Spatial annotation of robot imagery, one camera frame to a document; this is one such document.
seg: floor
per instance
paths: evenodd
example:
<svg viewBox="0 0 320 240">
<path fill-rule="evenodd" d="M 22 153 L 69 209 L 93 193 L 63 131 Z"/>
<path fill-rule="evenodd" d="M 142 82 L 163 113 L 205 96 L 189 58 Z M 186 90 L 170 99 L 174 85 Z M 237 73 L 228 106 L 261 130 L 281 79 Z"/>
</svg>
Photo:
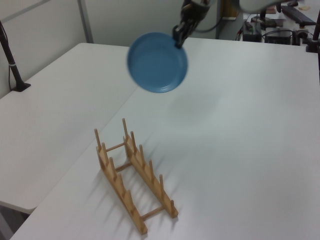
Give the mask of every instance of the floor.
<svg viewBox="0 0 320 240">
<path fill-rule="evenodd" d="M 0 240 L 9 240 L 28 216 L 28 214 L 0 206 Z"/>
</svg>

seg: white wall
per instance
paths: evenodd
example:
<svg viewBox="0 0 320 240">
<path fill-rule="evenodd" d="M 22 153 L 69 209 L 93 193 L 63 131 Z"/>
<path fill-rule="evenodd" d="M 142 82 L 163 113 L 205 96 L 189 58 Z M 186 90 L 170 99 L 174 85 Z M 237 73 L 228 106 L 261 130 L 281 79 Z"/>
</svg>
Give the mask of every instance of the white wall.
<svg viewBox="0 0 320 240">
<path fill-rule="evenodd" d="M 77 0 L 50 0 L 3 26 L 23 81 L 78 43 L 86 42 Z M 0 47 L 0 98 L 8 92 L 8 62 Z"/>
<path fill-rule="evenodd" d="M 172 34 L 180 22 L 183 0 L 84 0 L 93 42 L 130 46 L 148 32 Z M 217 1 L 199 29 L 209 29 L 217 22 Z M 195 38 L 215 39 L 216 32 L 194 33 Z"/>
</svg>

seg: white tabletop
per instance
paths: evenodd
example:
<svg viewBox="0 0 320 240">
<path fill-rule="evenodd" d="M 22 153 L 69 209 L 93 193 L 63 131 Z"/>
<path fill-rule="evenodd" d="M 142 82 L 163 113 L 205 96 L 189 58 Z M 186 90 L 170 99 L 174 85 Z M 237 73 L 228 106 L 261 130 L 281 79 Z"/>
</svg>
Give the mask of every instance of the white tabletop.
<svg viewBox="0 0 320 240">
<path fill-rule="evenodd" d="M 209 39 L 184 47 L 183 83 L 162 94 L 137 88 L 100 132 L 107 148 L 121 143 L 126 118 L 178 218 L 162 211 L 141 237 L 100 170 L 94 141 L 12 240 L 319 239 L 318 56 Z M 109 156 L 119 166 L 125 151 Z M 141 214 L 160 205 L 132 167 L 122 176 Z"/>
<path fill-rule="evenodd" d="M 79 44 L 0 99 L 0 205 L 31 213 L 133 93 L 127 51 Z"/>
</svg>

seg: wooden crossbar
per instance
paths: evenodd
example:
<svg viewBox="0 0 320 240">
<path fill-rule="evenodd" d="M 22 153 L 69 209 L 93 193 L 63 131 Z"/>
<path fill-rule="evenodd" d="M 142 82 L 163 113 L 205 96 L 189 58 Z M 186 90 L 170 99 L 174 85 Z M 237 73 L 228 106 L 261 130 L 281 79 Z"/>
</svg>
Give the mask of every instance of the wooden crossbar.
<svg viewBox="0 0 320 240">
<path fill-rule="evenodd" d="M 122 171 L 123 169 L 126 169 L 127 167 L 130 167 L 132 166 L 132 163 L 131 162 L 128 162 L 126 164 L 123 164 L 122 166 L 118 166 L 115 171 L 118 173 L 120 171 Z"/>
<path fill-rule="evenodd" d="M 117 148 L 120 148 L 120 147 L 122 147 L 122 146 L 124 146 L 124 145 L 125 145 L 125 143 L 123 142 L 123 143 L 120 143 L 120 144 L 118 144 L 118 145 L 115 145 L 115 146 L 113 146 L 113 147 L 108 148 L 106 151 L 107 151 L 107 152 L 110 152 L 110 151 L 112 151 L 112 150 L 114 150 L 114 149 L 117 149 Z"/>
<path fill-rule="evenodd" d="M 156 209 L 146 213 L 145 215 L 142 216 L 143 221 L 152 217 L 153 215 L 156 215 L 157 213 L 161 212 L 164 209 L 165 209 L 164 206 L 160 206 L 160 207 L 157 207 Z"/>
</svg>

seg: cable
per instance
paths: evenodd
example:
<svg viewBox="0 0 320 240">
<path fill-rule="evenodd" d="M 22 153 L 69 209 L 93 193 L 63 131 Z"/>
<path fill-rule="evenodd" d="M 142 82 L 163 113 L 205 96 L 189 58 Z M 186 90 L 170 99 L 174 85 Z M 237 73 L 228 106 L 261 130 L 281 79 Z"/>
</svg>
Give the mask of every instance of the cable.
<svg viewBox="0 0 320 240">
<path fill-rule="evenodd" d="M 248 18 L 246 19 L 246 21 L 248 22 L 248 20 L 249 20 L 249 18 L 250 18 L 250 16 L 252 15 L 252 13 L 251 14 L 249 14 L 249 16 L 248 16 Z"/>
<path fill-rule="evenodd" d="M 12 91 L 12 89 L 11 89 L 11 83 L 10 83 L 10 66 L 9 66 L 9 77 L 8 77 L 8 82 L 9 82 L 9 88 L 10 88 L 10 91 Z"/>
<path fill-rule="evenodd" d="M 226 8 L 225 6 L 226 6 L 226 4 L 224 3 L 224 4 L 223 4 L 223 9 L 222 9 L 221 17 L 220 17 L 219 21 L 216 23 L 216 25 L 214 25 L 213 27 L 211 27 L 211 28 L 209 28 L 209 29 L 207 29 L 207 30 L 197 30 L 197 29 L 195 29 L 194 31 L 195 31 L 196 33 L 205 34 L 205 33 L 211 32 L 212 30 L 216 29 L 216 28 L 218 27 L 218 25 L 221 23 L 221 21 L 222 21 L 222 19 L 223 19 L 223 17 L 224 17 L 225 8 Z"/>
<path fill-rule="evenodd" d="M 274 30 L 274 31 L 270 31 L 270 32 L 267 32 L 267 33 L 263 34 L 262 37 L 265 37 L 265 36 L 267 36 L 269 34 L 275 34 L 275 33 L 280 33 L 280 32 L 291 32 L 291 33 L 293 33 L 292 30 Z"/>
<path fill-rule="evenodd" d="M 236 33 L 236 35 L 235 35 L 235 41 L 237 41 L 237 39 L 239 39 L 239 35 L 241 35 L 242 34 L 242 31 L 243 31 L 243 26 L 239 29 L 239 31 Z"/>
</svg>

